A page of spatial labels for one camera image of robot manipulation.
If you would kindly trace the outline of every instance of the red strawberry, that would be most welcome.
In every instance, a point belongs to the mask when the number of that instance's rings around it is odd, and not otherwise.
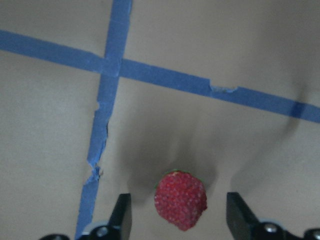
[[[207,209],[206,190],[190,173],[174,170],[157,185],[154,205],[161,217],[186,231],[196,225]]]

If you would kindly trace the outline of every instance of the blue painter's tape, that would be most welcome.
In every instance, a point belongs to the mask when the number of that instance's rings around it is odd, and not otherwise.
[[[105,71],[111,77],[119,76],[129,30],[131,4],[129,0],[114,0],[112,4],[105,48],[105,57],[110,63]]]
[[[0,30],[0,49],[82,70],[105,73],[109,60],[91,52]]]
[[[105,58],[108,60],[103,67],[97,95],[99,109],[95,111],[90,147],[87,161],[95,169],[106,147],[108,138],[108,122],[111,117],[119,82],[121,61],[125,51],[129,30],[131,0],[114,0],[105,47]],[[82,188],[79,215],[75,239],[80,238],[83,229],[91,223],[92,214],[99,187],[99,173],[94,172],[90,181]]]
[[[99,167],[92,170],[92,175],[83,185],[81,193],[81,202],[79,207],[79,216],[76,226],[75,239],[79,239],[83,231],[83,226],[91,223],[92,215],[95,209],[96,196],[99,187]]]
[[[320,123],[320,107],[244,87],[238,87],[231,94],[212,92],[209,97]]]
[[[120,76],[192,94],[208,96],[210,80],[177,71],[123,59]]]
[[[284,97],[247,89],[210,86],[210,80],[123,59],[120,76],[205,97],[320,123],[320,108]]]

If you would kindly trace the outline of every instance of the tape strip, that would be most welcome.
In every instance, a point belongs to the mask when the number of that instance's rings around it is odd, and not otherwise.
[[[320,108],[317,106],[244,87],[228,89],[210,86],[210,80],[207,78],[127,59],[122,60],[120,75],[128,79],[320,123]]]
[[[108,122],[111,117],[116,98],[121,60],[125,51],[129,30],[131,0],[114,0],[105,47],[108,59],[102,69],[97,95],[99,109],[94,113],[94,121],[90,139],[87,161],[92,167],[92,175],[82,188],[79,215],[75,231],[75,239],[82,235],[84,228],[91,223],[99,188],[99,168],[97,164],[106,147],[108,138]]]
[[[192,94],[216,98],[236,104],[245,105],[273,113],[278,113],[294,118],[304,119],[319,123],[319,107],[307,103],[296,102],[284,97],[275,96],[260,91],[254,91],[243,87],[227,89],[210,86],[209,79],[176,72],[161,67],[144,63],[121,59],[126,44],[129,24],[129,12],[131,3],[126,9],[122,9],[122,1],[114,2],[114,9],[121,12],[111,15],[106,51],[107,58],[101,58],[93,53],[67,47],[47,41],[42,41],[28,36],[0,30],[0,49],[38,58],[57,64],[67,65],[103,75],[116,77],[120,75],[126,78],[151,83],[167,88],[176,89]]]
[[[106,74],[109,60],[91,52],[0,30],[0,49],[82,70]]]

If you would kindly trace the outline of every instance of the strawberry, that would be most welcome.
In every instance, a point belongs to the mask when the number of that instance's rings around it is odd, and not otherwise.
[[[171,171],[158,183],[154,205],[161,217],[186,231],[196,225],[207,209],[204,184],[189,172]]]

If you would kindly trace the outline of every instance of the blue tape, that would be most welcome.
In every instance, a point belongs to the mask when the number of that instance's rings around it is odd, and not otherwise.
[[[98,110],[94,113],[90,147],[87,161],[96,169],[108,138],[108,122],[111,117],[119,82],[121,60],[125,51],[129,30],[129,15],[131,0],[114,0],[111,9],[111,19],[108,29],[104,56],[108,64],[100,78],[97,95]],[[75,239],[82,235],[83,229],[92,221],[96,197],[99,187],[99,171],[92,171],[90,179],[82,188],[79,215],[75,231]]]
[[[145,83],[320,123],[320,108],[317,106],[244,87],[229,89],[210,86],[209,79],[132,60],[122,60],[120,75]]]
[[[0,49],[82,70],[106,74],[109,60],[91,52],[0,30]]]
[[[81,201],[79,206],[79,215],[76,225],[75,239],[79,239],[84,227],[87,226],[92,219],[95,209],[95,202],[99,188],[99,167],[92,170],[92,175],[88,178],[82,187]]]

